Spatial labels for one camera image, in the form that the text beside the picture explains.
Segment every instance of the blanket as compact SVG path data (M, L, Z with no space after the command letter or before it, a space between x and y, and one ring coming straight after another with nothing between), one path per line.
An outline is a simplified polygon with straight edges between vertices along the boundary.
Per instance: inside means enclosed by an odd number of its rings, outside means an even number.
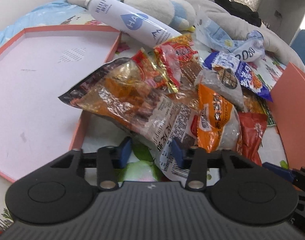
M71 4L85 7L86 0L67 0ZM274 32L265 27L256 27L245 20L230 15L225 9L214 3L214 0L185 0L194 9L202 10L210 19L222 27L233 40L246 40L246 35L252 30L259 31L264 37L265 50L273 52L285 65L295 64L305 73L305 65L297 53L280 39Z

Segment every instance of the bottle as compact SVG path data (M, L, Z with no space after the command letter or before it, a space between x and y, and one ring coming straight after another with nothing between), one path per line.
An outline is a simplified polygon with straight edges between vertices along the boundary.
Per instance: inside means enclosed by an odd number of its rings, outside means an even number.
M86 7L94 19L128 33L151 48L181 35L168 25L117 0L87 0Z

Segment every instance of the metal screw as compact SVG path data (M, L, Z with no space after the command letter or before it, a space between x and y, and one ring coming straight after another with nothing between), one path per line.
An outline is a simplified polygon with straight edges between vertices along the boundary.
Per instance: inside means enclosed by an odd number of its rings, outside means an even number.
M116 186L116 183L114 183L111 180L104 180L99 185L100 185L101 188L111 189L111 188L114 188Z
M188 183L188 187L193 188L193 189L203 188L204 185L205 184L199 180L192 180L191 182Z

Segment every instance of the stuffed animal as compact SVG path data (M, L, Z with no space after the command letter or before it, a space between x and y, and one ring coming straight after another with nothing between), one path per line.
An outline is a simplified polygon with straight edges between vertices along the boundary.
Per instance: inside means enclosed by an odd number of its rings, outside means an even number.
M120 0L151 17L167 24L177 31L191 31L196 12L184 0Z

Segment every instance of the blue bedsheet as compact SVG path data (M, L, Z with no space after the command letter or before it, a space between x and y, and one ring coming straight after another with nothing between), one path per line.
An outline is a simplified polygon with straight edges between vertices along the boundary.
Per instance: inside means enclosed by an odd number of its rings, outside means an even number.
M35 10L19 18L13 25L9 25L3 31L0 31L0 46L24 28L58 25L84 10L85 8L67 3L66 0L56 0L37 7Z

